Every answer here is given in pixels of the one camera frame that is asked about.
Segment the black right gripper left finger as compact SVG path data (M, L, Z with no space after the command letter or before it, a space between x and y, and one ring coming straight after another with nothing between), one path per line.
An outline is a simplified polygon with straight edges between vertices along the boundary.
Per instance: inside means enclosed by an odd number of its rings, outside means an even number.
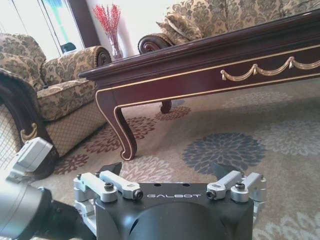
M143 190L137 182L128 181L109 171L98 174L86 172L73 179L75 200L78 202L99 198L103 203L112 203L118 199L120 193L129 200L141 200Z

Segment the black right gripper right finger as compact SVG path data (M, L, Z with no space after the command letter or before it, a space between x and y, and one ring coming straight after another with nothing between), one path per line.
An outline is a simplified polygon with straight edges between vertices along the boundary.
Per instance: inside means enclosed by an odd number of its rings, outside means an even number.
M246 176L239 169L220 163L213 165L213 173L217 181L207 184L206 196L209 200L223 199L227 192L234 202L267 200L267 180L264 175L252 172Z

